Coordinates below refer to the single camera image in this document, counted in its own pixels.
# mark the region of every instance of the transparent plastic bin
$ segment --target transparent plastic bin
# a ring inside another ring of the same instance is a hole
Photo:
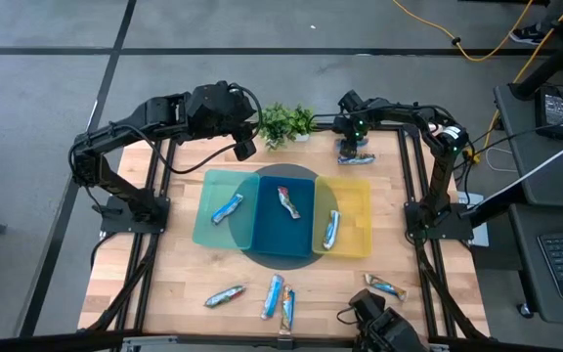
[[[340,212],[336,241],[323,247],[330,211]],[[370,184],[366,180],[317,177],[312,250],[318,254],[363,258],[372,252]]]
[[[298,219],[280,203],[278,186],[288,188]],[[266,254],[308,257],[312,255],[314,181],[262,176],[253,227],[252,251]]]
[[[259,183],[260,176],[253,172],[207,171],[196,213],[193,241],[214,248],[250,249]],[[236,193],[243,196],[238,208],[214,225],[212,214]]]

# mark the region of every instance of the black desk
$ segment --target black desk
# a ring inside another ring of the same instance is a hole
[[[507,135],[536,128],[533,101],[514,98],[507,86],[495,88],[495,97]],[[512,138],[509,144],[520,176],[563,150],[563,141],[554,141],[537,133]],[[563,157],[523,181],[521,186],[529,204],[563,206]]]
[[[563,207],[514,204],[508,214],[523,261],[520,273],[527,304],[546,322],[563,323],[563,298],[538,243],[539,235],[563,232]]]

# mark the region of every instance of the white pot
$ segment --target white pot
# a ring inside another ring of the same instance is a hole
[[[308,142],[309,138],[310,138],[309,134],[304,134],[304,135],[297,134],[295,135],[294,142]]]

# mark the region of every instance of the candy bar wrapper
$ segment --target candy bar wrapper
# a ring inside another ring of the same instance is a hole
[[[242,295],[245,290],[246,288],[242,285],[228,288],[208,298],[203,305],[208,308],[214,308],[220,304],[234,300],[236,297]]]
[[[283,205],[284,208],[288,209],[288,211],[290,212],[290,216],[292,216],[293,219],[300,218],[301,215],[299,215],[297,208],[295,208],[294,205],[290,202],[290,195],[288,194],[288,188],[279,186],[278,194],[280,195],[281,205]]]
[[[294,314],[294,291],[290,285],[283,287],[283,307],[281,309],[280,334],[291,334]]]
[[[363,165],[370,164],[375,161],[375,154],[357,154],[355,157],[338,157],[339,165]]]
[[[231,213],[233,213],[238,205],[242,201],[243,196],[240,194],[235,194],[230,201],[223,205],[220,209],[216,210],[214,214],[212,214],[212,222],[214,225],[218,225],[221,221]]]
[[[364,274],[364,279],[367,282],[367,285],[371,286],[371,287],[375,287],[379,290],[382,290],[386,293],[390,293],[392,295],[395,295],[397,297],[399,297],[399,299],[402,302],[405,302],[406,299],[408,299],[408,293],[401,288],[398,288],[390,283],[387,283],[381,279],[379,279],[377,276],[375,275],[371,275],[371,274]]]
[[[283,277],[274,274],[271,279],[271,286],[269,287],[269,294],[266,296],[264,301],[264,309],[262,310],[262,315],[260,316],[263,320],[268,320],[275,314],[275,307],[278,304],[278,298],[280,297],[280,292],[282,291]]]
[[[336,242],[336,233],[338,232],[338,224],[340,223],[340,212],[331,210],[329,225],[323,240],[323,248],[330,250]]]

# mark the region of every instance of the yellow cable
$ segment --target yellow cable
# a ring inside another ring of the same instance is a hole
[[[431,25],[434,28],[438,28],[440,30],[442,30],[443,32],[445,32],[445,34],[447,34],[451,39],[455,39],[455,36],[452,35],[446,28],[442,27],[439,24],[435,24],[434,22],[430,22],[428,20],[424,20],[422,18],[420,18],[419,16],[411,13],[408,9],[406,9],[403,5],[401,5],[397,0],[392,0],[392,2],[394,2],[397,6],[399,6],[399,8],[401,8],[401,10],[403,10],[403,12],[405,12],[406,14],[410,15],[412,18],[414,18],[415,20],[418,20],[420,22],[423,22],[427,25]],[[527,14],[527,11],[529,10],[529,7],[532,5],[532,3],[534,3],[534,0],[529,0],[529,2],[527,3],[527,6],[525,7],[525,10],[523,10],[523,13],[520,14],[520,17],[518,18],[518,21],[516,21],[516,23],[514,24],[514,26],[507,32],[507,34],[505,34],[505,37],[503,37],[503,40],[500,41],[500,43],[498,44],[498,46],[495,48],[495,50],[493,50],[492,52],[490,52],[490,54],[486,55],[483,58],[471,58],[470,56],[468,56],[468,54],[466,54],[466,52],[464,51],[464,49],[461,47],[461,44],[459,43],[455,43],[455,45],[457,46],[457,49],[459,49],[459,51],[461,52],[461,54],[469,61],[473,62],[473,63],[481,63],[483,61],[485,61],[487,58],[491,57],[492,55],[494,55],[498,49],[500,49],[505,42],[507,41],[507,38],[509,38],[509,33],[511,33],[512,31],[514,31],[514,29],[516,29],[518,27],[518,25],[520,24],[520,21],[523,20],[523,18],[525,17],[525,14]]]
[[[563,15],[557,21],[562,22],[562,20],[563,20]],[[529,60],[523,66],[523,68],[520,69],[520,72],[518,72],[518,74],[516,75],[516,78],[514,78],[512,83],[516,83],[520,79],[520,77],[523,75],[523,73],[525,73],[525,71],[527,70],[527,67],[529,67],[529,65],[534,61],[534,58],[536,57],[536,55],[538,54],[538,52],[540,51],[540,49],[542,48],[544,43],[546,43],[546,40],[548,40],[548,38],[550,38],[551,34],[553,34],[553,31],[555,31],[554,28],[552,28],[546,34],[546,36],[544,37],[542,42],[540,42],[540,44],[538,45],[538,47],[534,51],[534,54],[532,54],[532,56],[529,58]],[[495,122],[497,121],[497,119],[498,119],[498,110],[495,110],[495,115],[493,115],[493,120],[490,122],[490,128],[487,131],[488,134],[486,135],[486,141],[484,142],[484,148],[486,148],[488,146],[488,144],[490,143],[490,131],[492,131],[492,129],[495,127]]]

